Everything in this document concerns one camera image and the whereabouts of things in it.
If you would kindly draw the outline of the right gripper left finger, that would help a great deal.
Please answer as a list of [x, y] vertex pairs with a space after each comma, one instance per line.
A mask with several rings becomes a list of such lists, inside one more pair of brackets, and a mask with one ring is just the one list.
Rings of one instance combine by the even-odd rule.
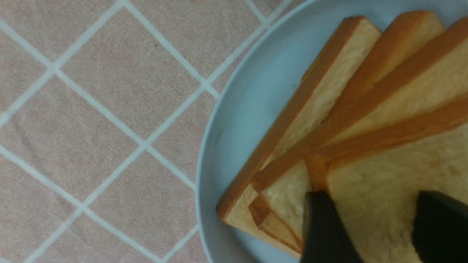
[[324, 192], [305, 195], [301, 263], [361, 263], [333, 200]]

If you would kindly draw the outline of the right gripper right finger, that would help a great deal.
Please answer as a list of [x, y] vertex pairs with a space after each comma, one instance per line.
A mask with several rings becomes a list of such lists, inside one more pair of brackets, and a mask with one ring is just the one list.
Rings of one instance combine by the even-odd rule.
[[468, 206], [444, 193], [419, 193], [412, 243], [423, 263], [468, 261]]

